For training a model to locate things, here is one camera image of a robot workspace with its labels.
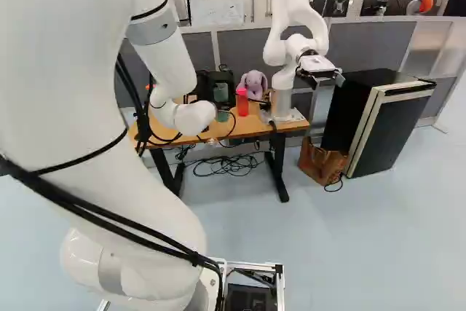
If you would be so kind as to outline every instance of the tangled wires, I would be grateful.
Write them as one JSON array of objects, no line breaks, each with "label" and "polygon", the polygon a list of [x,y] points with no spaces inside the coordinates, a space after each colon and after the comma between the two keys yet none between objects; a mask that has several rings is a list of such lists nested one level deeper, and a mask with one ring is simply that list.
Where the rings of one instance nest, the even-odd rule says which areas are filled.
[{"label": "tangled wires", "polygon": [[[256,169],[264,161],[258,161],[254,154],[263,153],[257,151],[249,154],[237,154],[234,156],[218,156],[206,160],[197,160],[188,164],[195,165],[192,172],[195,176],[204,178],[212,175],[229,174],[232,176],[246,176],[253,169]],[[200,168],[206,166],[210,168],[208,172],[201,172]]]}]

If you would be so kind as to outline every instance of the black table leg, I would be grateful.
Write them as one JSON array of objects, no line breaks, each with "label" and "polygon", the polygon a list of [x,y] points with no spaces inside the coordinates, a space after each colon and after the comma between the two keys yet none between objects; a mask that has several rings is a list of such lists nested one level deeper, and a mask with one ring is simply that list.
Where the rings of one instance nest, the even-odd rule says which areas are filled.
[{"label": "black table leg", "polygon": [[272,156],[272,153],[270,151],[265,152],[265,160],[270,167],[270,171],[272,172],[275,187],[278,191],[278,197],[280,197],[280,201],[282,203],[286,203],[290,200],[285,183],[282,179],[283,157],[285,156],[285,141],[286,136],[284,133],[274,134],[270,142],[272,143],[275,149],[275,157]]},{"label": "black table leg", "polygon": [[163,149],[149,149],[151,152],[152,159],[157,166],[160,177],[162,178],[163,184],[175,194],[175,196],[180,197],[181,184],[183,183],[183,172],[186,167],[184,163],[179,163],[176,167],[175,176],[172,175],[170,166],[167,162],[167,157],[163,152]]}]

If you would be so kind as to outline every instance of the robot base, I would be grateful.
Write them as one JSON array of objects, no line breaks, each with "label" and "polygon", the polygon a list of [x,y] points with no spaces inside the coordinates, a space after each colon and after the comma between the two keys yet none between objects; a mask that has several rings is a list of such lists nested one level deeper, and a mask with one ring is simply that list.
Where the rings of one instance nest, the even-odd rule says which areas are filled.
[{"label": "robot base", "polygon": [[[217,261],[223,275],[224,311],[285,311],[285,273],[281,264]],[[217,275],[203,269],[200,283],[207,298],[196,298],[186,311],[214,311],[218,293]],[[102,300],[97,311],[107,311],[110,302]]]}]

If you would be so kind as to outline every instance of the wooden table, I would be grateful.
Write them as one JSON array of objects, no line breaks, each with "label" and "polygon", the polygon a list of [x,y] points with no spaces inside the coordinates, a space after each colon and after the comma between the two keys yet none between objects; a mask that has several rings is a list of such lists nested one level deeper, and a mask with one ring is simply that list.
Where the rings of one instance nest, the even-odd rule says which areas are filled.
[{"label": "wooden table", "polygon": [[[261,121],[259,117],[258,103],[249,103],[249,115],[247,115],[246,117],[240,117],[237,113],[236,107],[231,109],[230,112],[232,112],[235,115],[237,120],[236,126],[234,127],[230,135],[226,136],[233,127],[234,121],[231,117],[228,119],[227,122],[223,123],[213,121],[209,125],[208,131],[199,134],[201,140],[198,139],[197,136],[183,135],[178,140],[170,143],[170,146],[180,146],[199,143],[204,142],[204,140],[208,140],[210,138],[224,140],[230,138],[251,138],[255,136],[271,134],[270,143],[274,148],[275,156],[272,155],[271,151],[266,151],[264,152],[265,159],[272,172],[272,176],[275,182],[275,186],[277,187],[280,200],[282,202],[289,201],[290,198],[288,196],[288,192],[286,191],[286,187],[282,179],[283,157],[285,154],[286,140],[285,133],[297,130],[307,130],[307,128],[309,128],[309,122],[307,120],[301,120],[298,122],[277,123],[277,131],[276,133],[274,133],[274,129],[271,125],[265,124]],[[169,129],[160,124],[159,121],[152,115],[149,117],[149,121],[151,129],[160,138],[172,139],[178,133],[178,131],[174,129]],[[128,135],[131,137],[135,145],[138,142],[135,139],[137,134],[138,126],[136,125],[136,123],[134,123],[131,126]],[[166,145],[166,143],[164,143],[163,141],[159,141],[154,136],[152,136],[149,140],[152,143],[155,143],[156,145]],[[173,176],[168,165],[167,158],[165,157],[165,153],[163,152],[163,148],[148,143],[147,149],[151,152],[152,158],[154,159],[155,165],[159,170],[164,185],[168,189],[170,189],[174,194],[180,196],[181,183],[183,181],[183,172],[184,168],[186,167],[185,164],[183,162],[179,163],[176,168],[175,175]]]}]

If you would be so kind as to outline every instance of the purple plush toy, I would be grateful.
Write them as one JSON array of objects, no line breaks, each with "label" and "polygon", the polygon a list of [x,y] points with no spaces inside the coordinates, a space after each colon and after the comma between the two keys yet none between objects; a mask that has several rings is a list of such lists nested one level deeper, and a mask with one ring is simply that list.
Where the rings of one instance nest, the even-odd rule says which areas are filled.
[{"label": "purple plush toy", "polygon": [[267,78],[262,72],[252,70],[244,73],[238,87],[245,87],[248,91],[248,98],[262,100],[264,91],[267,90]]}]

